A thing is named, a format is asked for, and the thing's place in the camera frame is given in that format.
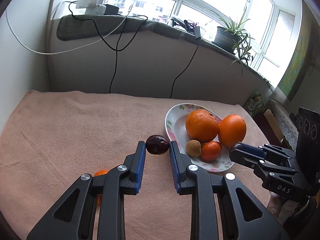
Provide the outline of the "right hand in white glove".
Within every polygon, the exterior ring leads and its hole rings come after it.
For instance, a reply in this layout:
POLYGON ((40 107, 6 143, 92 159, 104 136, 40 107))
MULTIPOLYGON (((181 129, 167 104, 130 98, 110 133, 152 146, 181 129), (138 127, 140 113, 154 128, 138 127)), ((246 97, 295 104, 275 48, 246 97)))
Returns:
POLYGON ((289 218, 299 213, 306 203, 306 201, 295 202, 270 191, 267 209, 279 224, 283 226, 289 218))

